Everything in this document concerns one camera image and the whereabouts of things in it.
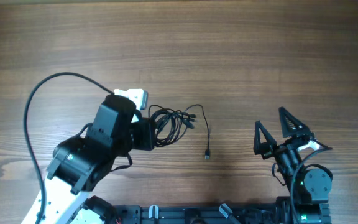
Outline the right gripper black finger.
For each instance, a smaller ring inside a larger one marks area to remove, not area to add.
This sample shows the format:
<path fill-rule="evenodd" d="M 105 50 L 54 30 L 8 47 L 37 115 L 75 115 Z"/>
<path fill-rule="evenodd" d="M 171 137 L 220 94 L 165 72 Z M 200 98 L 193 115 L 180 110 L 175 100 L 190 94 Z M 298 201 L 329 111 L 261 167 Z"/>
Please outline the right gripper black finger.
<path fill-rule="evenodd" d="M 272 155 L 277 146 L 276 140 L 265 129 L 260 121 L 255 122 L 254 153 L 255 155 Z"/>
<path fill-rule="evenodd" d="M 279 107 L 278 111 L 283 137 L 286 138 L 312 135 L 309 127 L 294 117 L 286 108 Z"/>

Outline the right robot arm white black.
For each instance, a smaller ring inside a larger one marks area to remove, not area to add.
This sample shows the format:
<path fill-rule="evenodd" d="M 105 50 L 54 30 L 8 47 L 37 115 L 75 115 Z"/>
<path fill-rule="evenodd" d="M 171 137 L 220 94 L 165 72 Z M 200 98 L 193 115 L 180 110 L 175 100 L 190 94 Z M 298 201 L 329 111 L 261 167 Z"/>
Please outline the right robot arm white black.
<path fill-rule="evenodd" d="M 287 188 L 289 196 L 275 202 L 274 223 L 331 223 L 329 193 L 333 173 L 312 157 L 332 148 L 319 142 L 310 128 L 286 108 L 278 109 L 284 143 L 278 144 L 260 121 L 254 124 L 254 154 L 274 159 L 272 176 Z"/>

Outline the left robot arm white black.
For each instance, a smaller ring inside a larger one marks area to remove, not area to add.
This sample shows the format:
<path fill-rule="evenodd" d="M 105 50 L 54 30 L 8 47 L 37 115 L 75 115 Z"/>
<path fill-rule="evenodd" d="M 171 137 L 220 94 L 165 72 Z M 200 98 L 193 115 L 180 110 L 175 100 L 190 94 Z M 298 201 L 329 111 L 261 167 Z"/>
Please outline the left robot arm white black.
<path fill-rule="evenodd" d="M 116 209 L 90 196 L 100 180 L 115 170 L 117 157 L 133 149 L 155 147 L 154 124 L 142 117 L 147 92 L 118 90 L 105 97 L 92 123 L 61 142 L 24 223 L 117 223 Z"/>

